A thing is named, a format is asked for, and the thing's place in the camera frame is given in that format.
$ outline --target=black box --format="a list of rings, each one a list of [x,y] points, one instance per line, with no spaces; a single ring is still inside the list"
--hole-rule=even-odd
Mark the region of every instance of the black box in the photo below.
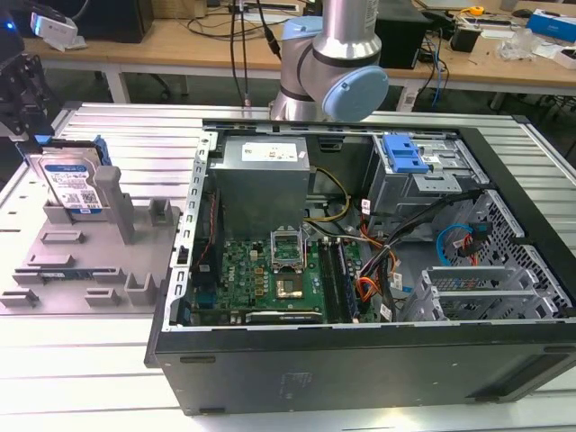
[[[37,0],[65,16],[80,11],[85,0]],[[30,13],[14,13],[18,30],[25,37],[33,36]],[[140,43],[154,21],[151,0],[91,1],[85,14],[76,22],[78,34],[87,40]]]
[[[410,0],[380,0],[376,34],[382,41],[380,66],[413,69],[430,21]]]
[[[482,31],[478,29],[463,29],[459,27],[450,40],[450,48],[454,51],[472,52],[480,33]]]

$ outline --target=cable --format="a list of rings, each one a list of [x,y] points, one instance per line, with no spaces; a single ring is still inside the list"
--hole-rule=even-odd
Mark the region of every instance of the cable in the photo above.
[[[317,166],[316,170],[323,173],[330,180],[332,180],[336,184],[336,186],[338,186],[340,188],[340,190],[342,191],[342,193],[346,197],[346,204],[344,206],[344,209],[342,209],[342,211],[339,214],[336,214],[334,216],[328,216],[328,217],[325,216],[323,218],[304,218],[304,220],[307,222],[310,222],[310,221],[316,221],[316,222],[340,221],[341,219],[343,219],[346,216],[346,214],[348,213],[348,210],[350,209],[350,196],[348,195],[348,192],[346,192],[346,189],[344,188],[344,186],[327,169]]]
[[[280,55],[280,45],[278,45],[278,40],[276,40],[276,37],[270,30],[270,27],[268,27],[268,24],[266,24],[260,0],[256,0],[256,4],[258,5],[258,11],[260,12],[260,20],[262,20],[262,27],[264,27],[264,35],[266,37],[266,41],[268,42],[268,47],[270,47],[272,53],[282,61],[282,56]]]
[[[441,90],[440,90],[440,86],[442,85],[442,70],[440,69],[440,50],[442,49],[442,29],[438,29],[438,50],[436,51],[436,69],[438,70],[438,87],[436,89],[436,95],[435,98],[437,97],[436,101],[440,100],[440,95],[441,95]]]
[[[244,28],[244,6],[240,11],[240,22],[242,27],[242,61],[244,62],[244,105],[250,106],[250,96],[248,92],[248,62],[246,61],[246,29]]]
[[[370,290],[368,290],[368,292],[365,292],[362,284],[369,284]],[[367,302],[372,298],[372,296],[375,293],[378,293],[380,291],[376,283],[369,277],[359,277],[358,279],[356,279],[356,289],[360,294],[360,300],[362,300],[362,302]]]
[[[418,225],[432,221],[434,217],[436,217],[436,215],[446,206],[459,203],[460,201],[476,199],[483,193],[484,189],[472,189],[468,192],[448,195],[430,204],[423,210],[417,211],[414,215],[399,224],[396,229],[390,233],[386,242],[382,245],[381,251],[364,265],[360,274],[362,276],[371,275],[376,270],[376,267],[388,256],[390,249],[400,241],[403,236],[412,232]]]
[[[430,45],[432,45],[434,47],[434,67],[436,68],[437,71],[437,75],[438,75],[438,84],[436,86],[436,93],[434,94],[434,100],[432,101],[432,107],[436,106],[438,97],[440,96],[440,86],[442,85],[442,72],[440,71],[440,66],[438,65],[438,52],[439,52],[439,48],[436,46],[436,44],[426,38],[426,42],[429,43]]]
[[[321,226],[317,225],[316,223],[312,222],[312,221],[307,221],[306,223],[308,223],[315,231],[317,231],[319,234],[326,236],[326,237],[333,237],[335,239],[350,239],[350,240],[354,240],[354,241],[369,241],[366,238],[362,238],[362,237],[356,237],[356,236],[350,236],[348,234],[335,234],[333,232],[327,231],[325,229],[323,229]]]
[[[88,10],[89,5],[90,5],[90,0],[85,0],[84,4],[82,5],[82,7],[78,11],[78,13],[74,16],[71,16],[70,19],[72,21],[76,22],[76,20],[79,20],[80,18],[82,18],[84,16],[84,14],[86,13],[86,11]]]
[[[379,241],[371,238],[370,236],[368,236],[368,231],[366,229],[365,225],[362,225],[360,227],[360,235],[362,235],[362,237],[364,237],[365,239],[370,240],[370,242],[375,245],[377,248],[382,248],[383,244],[380,243]],[[388,273],[388,276],[390,277],[395,271],[396,268],[398,267],[398,258],[394,255],[394,253],[392,251],[390,251],[390,258],[392,258],[392,269],[390,270],[390,272]]]
[[[206,243],[206,247],[202,251],[200,258],[196,261],[190,268],[194,270],[200,263],[204,260],[204,257],[208,253],[208,249],[210,249],[210,245],[212,244],[214,238],[214,208],[216,207],[216,197],[214,195],[211,196],[211,207],[210,207],[210,237],[208,238],[208,243]]]
[[[436,253],[438,254],[438,258],[440,258],[440,262],[442,263],[442,266],[451,266],[452,265],[452,264],[450,264],[450,261],[448,261],[448,258],[446,258],[446,256],[444,255],[442,238],[444,237],[444,235],[448,231],[456,230],[456,229],[466,230],[466,231],[468,231],[469,234],[472,234],[472,232],[473,232],[472,227],[470,227],[468,225],[463,225],[461,223],[455,223],[454,225],[450,225],[448,228],[444,229],[442,232],[440,232],[440,234],[438,234],[438,237],[436,237]]]
[[[199,18],[199,19],[193,18],[192,20],[188,21],[188,24],[184,27],[192,34],[196,34],[198,36],[203,36],[204,38],[214,39],[216,41],[229,41],[230,35],[233,35],[233,37],[235,39],[238,36],[239,37],[242,36],[242,31],[236,31],[233,33],[217,33],[217,34],[207,33],[205,31],[203,31],[203,27],[206,27],[208,29],[215,29],[215,28],[221,27],[222,25],[230,24],[230,22],[222,22],[222,23],[216,24],[216,25],[206,25],[206,24],[202,23],[202,20],[204,20],[210,16],[214,16],[214,15],[227,15],[227,16],[229,16],[230,13],[209,13],[203,18]],[[288,21],[288,20],[284,20],[284,21],[280,21],[280,22],[273,22],[272,24],[267,24],[267,25],[268,25],[268,27],[270,27],[273,25],[284,24],[284,23],[286,23],[286,21]],[[200,26],[201,30],[197,31],[195,29],[192,29],[190,26],[193,23],[198,24]],[[264,29],[264,25],[255,25],[252,22],[247,22],[247,23],[253,26],[251,29],[247,29],[245,31],[245,34],[248,36],[247,41],[252,41],[254,39],[260,39],[263,36],[262,33],[254,34],[254,35],[252,35],[252,33],[261,31],[262,29]]]
[[[427,45],[428,45],[428,52],[432,52],[432,47],[429,44],[428,38],[427,38]],[[418,94],[416,94],[416,98],[414,99],[414,104],[418,101],[418,99],[420,98],[420,96],[422,95],[422,93],[424,92],[424,90],[427,89],[428,84],[430,84],[430,81],[432,81],[432,78],[434,77],[434,72],[436,71],[436,63],[435,65],[432,67],[432,71],[430,72],[430,76],[428,77],[428,80],[426,81],[426,83],[422,86],[422,88],[420,88],[418,90]]]
[[[466,237],[464,237],[464,239],[463,239],[464,247],[466,248],[466,247],[470,246],[473,242],[474,242],[474,240],[473,240],[472,236],[470,234],[466,234]],[[470,258],[470,264],[472,264],[473,266],[478,265],[478,253],[470,255],[469,258]]]
[[[234,83],[236,83],[236,90],[238,91],[238,97],[240,98],[240,106],[244,106],[244,98],[242,97],[242,92],[240,92],[240,84],[238,81],[238,76],[236,74],[236,60],[234,59],[234,22],[236,21],[236,12],[232,11],[232,21],[230,21],[230,62],[232,63],[232,76],[234,77]]]
[[[384,260],[378,267],[378,280],[380,281],[380,289],[382,290],[382,304],[386,306],[391,312],[390,322],[396,321],[396,306],[394,305],[394,296],[390,290],[390,283],[388,278],[385,277],[385,271],[388,266],[388,260]]]

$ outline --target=metal bracket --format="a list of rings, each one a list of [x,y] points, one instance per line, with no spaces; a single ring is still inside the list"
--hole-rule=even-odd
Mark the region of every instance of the metal bracket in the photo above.
[[[414,174],[413,177],[423,194],[459,194],[462,191],[451,174]]]

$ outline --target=yellow wire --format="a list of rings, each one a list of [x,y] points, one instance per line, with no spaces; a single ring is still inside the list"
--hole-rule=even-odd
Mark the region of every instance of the yellow wire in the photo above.
[[[321,173],[324,173],[326,176],[329,177],[330,180],[332,180],[340,188],[340,190],[344,193],[344,196],[346,197],[346,205],[344,206],[344,209],[342,209],[342,211],[339,214],[335,214],[334,216],[324,216],[322,218],[304,218],[304,220],[307,222],[337,221],[339,218],[344,216],[348,212],[348,210],[350,209],[350,196],[348,195],[348,192],[346,192],[346,189],[344,188],[344,186],[327,169],[321,168],[321,167],[316,167],[316,170],[320,171]]]

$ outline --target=wire bundle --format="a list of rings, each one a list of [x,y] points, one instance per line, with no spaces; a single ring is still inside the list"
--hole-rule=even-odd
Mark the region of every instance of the wire bundle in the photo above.
[[[435,72],[437,73],[437,85],[436,85],[436,92],[434,94],[434,99],[432,101],[432,107],[436,107],[437,102],[440,100],[441,94],[444,90],[446,90],[446,86],[448,85],[448,81],[450,80],[450,69],[448,65],[440,58],[440,50],[442,49],[442,39],[443,39],[443,31],[442,29],[438,29],[438,45],[436,45],[428,36],[425,36],[424,40],[427,44],[427,47],[421,47],[420,49],[432,56],[432,71],[430,72],[430,76],[428,77],[426,83],[420,88],[418,94],[416,95],[415,102],[420,98],[424,90],[428,88],[430,81],[434,77]],[[444,81],[444,86],[442,86],[442,72],[443,70],[446,72],[446,79]]]

